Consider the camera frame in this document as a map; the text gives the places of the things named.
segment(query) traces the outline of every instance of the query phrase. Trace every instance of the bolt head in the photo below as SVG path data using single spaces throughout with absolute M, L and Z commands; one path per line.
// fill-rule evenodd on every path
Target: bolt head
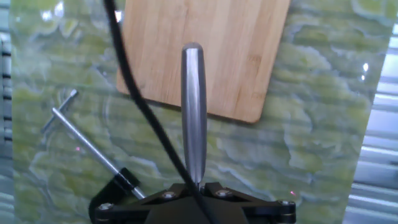
M 113 207 L 112 203 L 104 203 L 104 204 L 100 205 L 98 208 L 100 210 L 108 210 L 108 209 L 110 209 L 112 207 Z
M 164 192 L 163 193 L 163 198 L 171 199 L 171 198 L 174 198 L 174 197 L 175 197 L 175 193 L 174 192 Z
M 216 195 L 219 197 L 227 197 L 231 195 L 232 193 L 229 190 L 219 190 L 216 192 Z
M 282 205 L 295 205 L 295 202 L 290 202 L 286 200 L 279 200 L 278 202 L 281 203 Z

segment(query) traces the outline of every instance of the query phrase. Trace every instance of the black mounting base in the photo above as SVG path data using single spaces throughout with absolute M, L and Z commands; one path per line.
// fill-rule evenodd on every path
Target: black mounting base
M 220 183 L 205 184 L 201 193 L 220 224 L 296 222 L 294 202 L 266 202 Z M 97 207 L 91 212 L 95 213 L 93 224 L 208 223 L 184 184 L 173 184 L 168 190 L 130 205 Z

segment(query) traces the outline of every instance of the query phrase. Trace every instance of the black cable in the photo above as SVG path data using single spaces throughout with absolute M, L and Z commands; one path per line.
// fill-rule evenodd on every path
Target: black cable
M 134 100 L 137 107 L 141 110 L 142 114 L 145 116 L 145 119 L 152 126 L 152 129 L 154 130 L 160 142 L 162 143 L 167 155 L 169 155 L 170 160 L 175 166 L 177 172 L 181 175 L 181 178 L 184 180 L 187 189 L 192 194 L 200 210 L 205 214 L 205 216 L 207 217 L 208 221 L 211 224 L 219 224 L 217 218 L 207 206 L 203 197 L 199 193 L 197 186 L 193 183 L 192 178 L 189 176 L 187 170 L 185 169 L 180 158 L 175 152 L 173 145 L 171 144 L 170 139 L 167 137 L 166 132 L 164 131 L 159 120 L 156 118 L 155 114 L 152 112 L 148 104 L 141 96 L 141 93 L 132 77 L 132 72 L 130 69 L 130 65 L 127 61 L 126 51 L 124 49 L 123 38 L 114 14 L 116 10 L 114 1 L 104 0 L 104 6 L 109 19 L 109 27 L 111 29 L 113 45 L 116 51 L 116 55 L 118 57 L 121 74 L 123 75 L 124 82 L 126 83 L 131 98 Z

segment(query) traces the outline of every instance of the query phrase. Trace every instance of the marble countertop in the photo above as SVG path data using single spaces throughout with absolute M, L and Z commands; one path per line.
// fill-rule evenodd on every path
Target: marble countertop
M 341 223 L 397 10 L 395 0 L 293 0 L 260 122 L 208 120 L 205 181 L 294 200 L 297 223 Z M 116 91 L 100 0 L 13 0 L 9 23 L 16 223 L 89 223 L 90 198 L 111 178 L 60 124 L 40 133 L 74 88 L 65 115 L 145 193 L 181 182 Z M 180 112 L 152 109 L 183 158 Z

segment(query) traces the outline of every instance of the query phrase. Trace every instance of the wooden cutting board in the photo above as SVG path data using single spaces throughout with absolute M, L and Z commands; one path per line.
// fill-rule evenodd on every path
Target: wooden cutting board
M 260 119 L 290 0 L 127 0 L 129 63 L 143 96 L 181 105 L 181 50 L 205 54 L 207 110 Z M 118 74 L 118 90 L 128 93 Z

